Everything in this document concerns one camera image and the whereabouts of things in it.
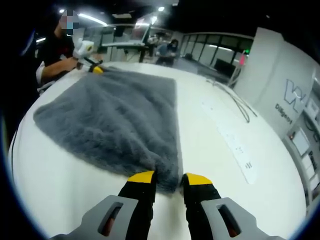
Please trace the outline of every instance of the white table surface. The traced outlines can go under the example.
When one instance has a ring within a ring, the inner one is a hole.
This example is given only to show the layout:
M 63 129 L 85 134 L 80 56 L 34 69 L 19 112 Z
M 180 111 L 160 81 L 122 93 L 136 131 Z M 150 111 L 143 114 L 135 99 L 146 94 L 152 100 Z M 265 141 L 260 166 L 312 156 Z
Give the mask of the white table surface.
M 177 83 L 177 114 L 183 171 L 211 179 L 256 217 L 269 235 L 289 238 L 306 215 L 304 189 L 283 143 L 261 116 L 249 112 L 246 123 L 233 100 L 202 76 L 145 63 L 109 63 L 115 67 L 169 77 Z M 74 70 L 51 86 L 21 121 L 13 149 L 14 181 L 25 209 L 48 237 L 67 234 L 80 225 L 86 211 L 108 195 L 117 195 L 127 178 L 98 169 L 56 145 L 35 125 L 35 110 L 59 96 L 84 73 Z M 248 184 L 216 120 L 202 107 L 212 107 L 226 122 L 254 164 L 257 179 Z M 148 239 L 190 239 L 183 197 L 156 194 Z

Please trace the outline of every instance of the white sleeve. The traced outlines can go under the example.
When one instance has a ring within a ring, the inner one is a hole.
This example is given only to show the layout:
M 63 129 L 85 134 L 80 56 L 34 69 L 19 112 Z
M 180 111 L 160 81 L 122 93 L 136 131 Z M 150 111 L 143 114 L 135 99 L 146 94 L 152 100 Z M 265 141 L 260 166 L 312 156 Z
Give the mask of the white sleeve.
M 36 76 L 36 81 L 38 82 L 38 85 L 41 85 L 41 77 L 42 77 L 42 72 L 44 71 L 45 68 L 45 62 L 42 61 L 40 66 L 38 67 L 38 69 L 35 72 L 35 76 Z

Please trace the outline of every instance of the gray gripper housing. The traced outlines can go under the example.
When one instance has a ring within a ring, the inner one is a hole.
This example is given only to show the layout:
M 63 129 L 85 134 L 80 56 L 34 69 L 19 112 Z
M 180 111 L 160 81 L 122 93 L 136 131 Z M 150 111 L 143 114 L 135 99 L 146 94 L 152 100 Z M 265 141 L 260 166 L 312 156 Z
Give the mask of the gray gripper housing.
M 81 225 L 69 234 L 59 234 L 52 240 L 125 240 L 131 216 L 137 206 L 138 200 L 122 196 L 109 195 L 96 206 L 87 211 Z M 116 215 L 109 236 L 99 232 L 116 207 L 121 207 Z
M 284 240 L 279 236 L 269 236 L 257 227 L 256 218 L 228 197 L 201 202 L 209 221 L 214 240 Z M 223 209 L 232 215 L 230 221 L 235 221 L 239 234 L 229 235 L 225 221 L 219 212 Z

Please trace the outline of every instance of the person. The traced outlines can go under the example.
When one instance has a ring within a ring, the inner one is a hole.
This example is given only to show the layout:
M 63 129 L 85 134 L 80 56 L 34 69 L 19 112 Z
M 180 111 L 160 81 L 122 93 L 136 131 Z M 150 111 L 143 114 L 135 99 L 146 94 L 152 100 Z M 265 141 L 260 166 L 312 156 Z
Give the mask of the person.
M 165 64 L 168 67 L 172 67 L 177 57 L 178 45 L 177 39 L 173 39 L 170 43 L 161 44 L 156 51 L 156 56 L 159 58 L 155 64 Z
M 149 46 L 149 57 L 152 58 L 154 56 L 154 48 L 158 45 L 159 38 L 157 35 L 151 36 L 148 39 Z
M 77 66 L 73 57 L 75 45 L 72 37 L 67 36 L 67 16 L 56 17 L 58 22 L 53 32 L 50 32 L 38 51 L 37 58 L 41 62 L 36 70 L 36 79 L 41 86 L 55 81 Z

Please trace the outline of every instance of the wall logo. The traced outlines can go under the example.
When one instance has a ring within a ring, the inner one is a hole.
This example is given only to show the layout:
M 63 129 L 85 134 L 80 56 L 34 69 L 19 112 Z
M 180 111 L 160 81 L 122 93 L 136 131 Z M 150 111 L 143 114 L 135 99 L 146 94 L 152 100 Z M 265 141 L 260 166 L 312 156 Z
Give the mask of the wall logo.
M 305 97 L 306 97 L 306 94 L 303 94 L 300 87 L 298 86 L 295 87 L 295 83 L 293 81 L 289 79 L 286 80 L 284 100 L 289 105 L 292 105 L 292 108 L 296 113 L 299 113 L 304 108 Z
M 281 115 L 282 118 L 284 118 L 288 123 L 292 124 L 291 118 L 285 113 L 282 106 L 280 106 L 278 103 L 275 105 L 275 109 L 277 109 Z

